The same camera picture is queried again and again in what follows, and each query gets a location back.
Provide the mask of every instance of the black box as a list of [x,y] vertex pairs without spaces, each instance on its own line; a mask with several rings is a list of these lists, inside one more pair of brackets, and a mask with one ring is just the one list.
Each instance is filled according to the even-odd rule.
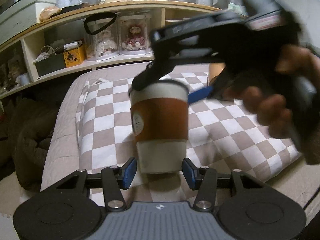
[[63,53],[51,56],[35,63],[39,77],[66,67]]

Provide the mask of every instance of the checkered pillow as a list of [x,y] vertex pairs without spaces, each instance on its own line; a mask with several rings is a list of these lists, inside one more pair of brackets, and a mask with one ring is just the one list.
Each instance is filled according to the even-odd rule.
[[[208,73],[169,74],[190,91],[206,85]],[[137,157],[132,134],[127,91],[132,79],[86,82],[76,114],[80,167],[89,173],[111,165],[123,165]],[[211,166],[228,173],[241,169],[266,181],[296,160],[300,154],[289,139],[270,138],[267,127],[244,108],[242,101],[204,100],[189,107],[189,140],[186,156],[196,166]],[[126,200],[175,201],[192,198],[181,173],[146,175],[137,172]],[[102,191],[92,190],[92,199],[103,204]]]

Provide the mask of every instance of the white label sticker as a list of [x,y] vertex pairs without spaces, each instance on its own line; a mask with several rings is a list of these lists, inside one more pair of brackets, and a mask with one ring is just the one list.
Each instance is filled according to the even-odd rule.
[[139,114],[134,113],[132,116],[132,123],[133,123],[134,134],[139,135],[142,132],[144,127],[142,117]]
[[261,31],[270,29],[273,27],[278,27],[284,25],[280,15],[273,15],[269,17],[264,17],[255,21],[250,22],[250,27],[252,30]]

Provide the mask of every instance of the silver screw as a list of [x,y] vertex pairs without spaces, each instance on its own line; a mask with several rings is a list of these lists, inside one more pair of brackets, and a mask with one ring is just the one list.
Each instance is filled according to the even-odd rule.
[[196,203],[196,206],[201,209],[208,209],[212,206],[211,202],[206,200],[200,200]]
[[124,205],[124,203],[121,200],[111,200],[108,202],[108,206],[111,208],[121,208]]

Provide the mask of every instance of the transparent container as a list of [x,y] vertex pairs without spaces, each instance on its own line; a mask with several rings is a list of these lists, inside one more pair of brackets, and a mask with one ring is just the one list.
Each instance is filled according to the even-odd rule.
[[86,35],[84,37],[87,60],[99,61],[119,55],[117,24],[113,23],[115,18],[116,16],[87,22],[87,28],[85,27]]
[[150,53],[149,27],[149,14],[119,17],[120,53],[124,55]]

